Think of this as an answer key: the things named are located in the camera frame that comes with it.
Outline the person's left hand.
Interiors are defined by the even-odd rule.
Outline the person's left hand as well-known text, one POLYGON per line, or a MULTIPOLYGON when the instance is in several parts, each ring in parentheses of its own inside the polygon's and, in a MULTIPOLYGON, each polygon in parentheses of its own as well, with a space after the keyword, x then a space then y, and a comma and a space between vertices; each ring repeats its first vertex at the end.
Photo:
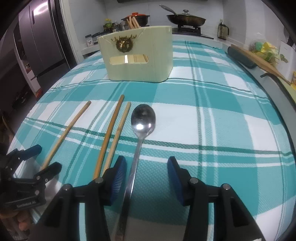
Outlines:
POLYGON ((3 211, 1 212, 1 219, 16 217, 18 221, 18 228, 21 231, 26 231, 31 227, 32 219, 29 211, 3 211))

